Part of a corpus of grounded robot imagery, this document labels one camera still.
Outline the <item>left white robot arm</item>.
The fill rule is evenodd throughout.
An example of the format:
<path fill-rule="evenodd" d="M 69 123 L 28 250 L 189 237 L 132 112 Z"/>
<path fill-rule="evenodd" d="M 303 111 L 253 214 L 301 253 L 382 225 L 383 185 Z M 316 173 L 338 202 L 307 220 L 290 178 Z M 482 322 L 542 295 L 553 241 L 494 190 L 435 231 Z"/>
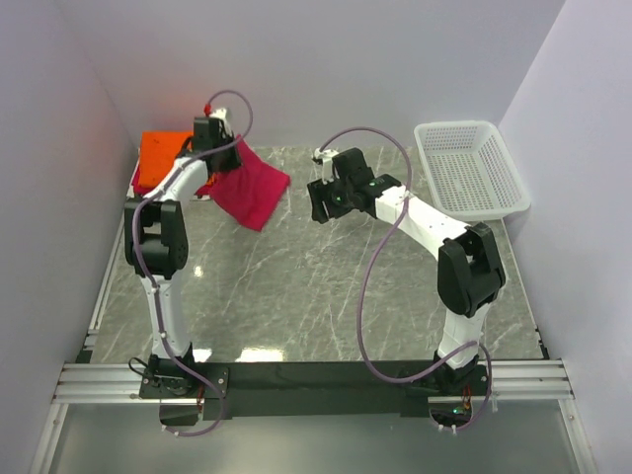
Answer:
<path fill-rule="evenodd" d="M 241 165 L 226 108 L 194 120 L 166 176 L 124 205 L 124 254 L 139 276 L 149 307 L 152 349 L 142 372 L 146 397 L 186 397 L 203 389 L 182 309 L 182 276 L 189 257 L 183 207 L 213 174 Z"/>

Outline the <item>magenta t shirt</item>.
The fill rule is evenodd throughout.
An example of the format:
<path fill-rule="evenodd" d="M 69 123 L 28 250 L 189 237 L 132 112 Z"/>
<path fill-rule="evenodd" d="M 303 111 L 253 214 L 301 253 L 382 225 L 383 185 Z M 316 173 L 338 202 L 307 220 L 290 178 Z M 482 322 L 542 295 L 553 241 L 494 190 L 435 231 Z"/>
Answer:
<path fill-rule="evenodd" d="M 289 187 L 290 177 L 263 161 L 245 141 L 235 150 L 241 166 L 214 174 L 196 195 L 213 200 L 243 227 L 261 232 Z"/>

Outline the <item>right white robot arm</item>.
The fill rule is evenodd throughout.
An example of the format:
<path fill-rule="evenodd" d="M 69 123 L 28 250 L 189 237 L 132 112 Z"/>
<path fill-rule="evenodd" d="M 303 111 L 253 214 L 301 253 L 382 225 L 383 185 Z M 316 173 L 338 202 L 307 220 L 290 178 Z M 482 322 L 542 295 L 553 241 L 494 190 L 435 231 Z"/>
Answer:
<path fill-rule="evenodd" d="M 387 383 L 412 384 L 434 376 L 438 390 L 458 392 L 484 350 L 480 344 L 484 322 L 506 284 L 492 229 L 483 222 L 468 225 L 452 218 L 394 177 L 375 175 L 357 148 L 317 149 L 312 160 L 321 168 L 320 178 L 307 186 L 314 221 L 324 224 L 357 210 L 389 224 L 389 235 L 402 231 L 436 260 L 437 294 L 446 315 L 434 362 L 403 377 L 379 371 L 370 359 L 365 365 Z"/>

